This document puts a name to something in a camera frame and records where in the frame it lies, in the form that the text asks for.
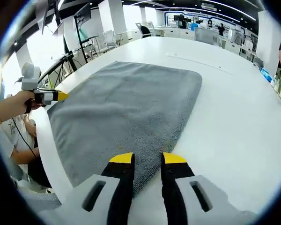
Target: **ceiling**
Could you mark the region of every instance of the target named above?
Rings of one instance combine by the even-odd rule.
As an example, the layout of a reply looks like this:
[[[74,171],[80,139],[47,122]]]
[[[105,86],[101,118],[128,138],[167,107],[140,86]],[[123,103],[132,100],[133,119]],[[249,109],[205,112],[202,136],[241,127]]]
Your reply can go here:
[[[89,0],[64,0],[61,9],[59,10],[60,18],[64,19],[69,16],[74,15],[80,8],[82,8]],[[103,0],[90,0],[92,3],[91,7],[95,8],[98,6],[99,3],[101,3]],[[144,0],[124,0],[123,5],[132,5],[137,2],[142,2]],[[258,12],[264,10],[262,5],[259,3],[260,0],[214,0],[217,3],[211,3],[209,0],[153,0],[148,1],[144,3],[137,4],[140,7],[153,7],[153,8],[160,8],[161,11],[189,11],[189,12],[202,12],[205,14],[211,14],[211,15],[217,15],[219,18],[223,18],[229,21],[232,21],[231,19],[228,19],[225,16],[229,16],[231,18],[235,18],[237,21],[234,21],[235,23],[240,24],[241,26],[250,29],[255,34],[258,34]],[[214,5],[215,8],[217,8],[217,13],[209,13],[208,11],[201,11],[202,9],[201,4],[207,3]],[[227,6],[221,5],[225,4],[227,6],[236,8],[240,11],[243,11],[244,13],[249,14],[250,16],[254,17],[256,20],[245,16],[239,11],[236,11],[234,9],[231,9]],[[182,8],[194,8],[194,9],[167,9],[165,7],[182,7]],[[49,7],[48,11],[48,17],[46,19],[46,23],[50,23],[52,21],[53,17],[53,6]],[[38,25],[35,23],[35,10],[32,9],[29,15],[27,15],[26,19],[23,21],[22,24],[22,32],[19,32],[19,35],[17,37],[18,45],[14,46],[12,45],[9,49],[9,52],[12,53],[14,51],[17,51],[20,49],[20,47],[26,43],[26,39],[30,37],[33,33],[38,31]]]

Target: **white table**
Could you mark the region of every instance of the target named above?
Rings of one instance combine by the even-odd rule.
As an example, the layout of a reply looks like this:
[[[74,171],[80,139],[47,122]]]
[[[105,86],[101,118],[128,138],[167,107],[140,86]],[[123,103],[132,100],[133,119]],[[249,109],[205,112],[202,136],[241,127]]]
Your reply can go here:
[[[69,92],[115,60],[200,73],[202,88],[173,153],[193,172],[220,187],[239,210],[260,213],[281,187],[281,101],[246,59],[222,48],[185,39],[148,37],[116,48],[84,65],[58,89]],[[73,188],[61,162],[44,108],[33,113],[40,155],[61,202]],[[166,224],[161,177],[131,205],[130,224]]]

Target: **gray towel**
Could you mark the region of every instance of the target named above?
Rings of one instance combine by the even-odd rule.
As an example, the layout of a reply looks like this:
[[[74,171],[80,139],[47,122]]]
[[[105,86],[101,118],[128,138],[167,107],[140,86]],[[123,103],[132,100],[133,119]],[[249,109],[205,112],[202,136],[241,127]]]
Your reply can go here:
[[[53,137],[74,187],[101,174],[118,154],[135,153],[138,193],[172,152],[201,89],[198,73],[115,62],[78,85],[49,111]]]

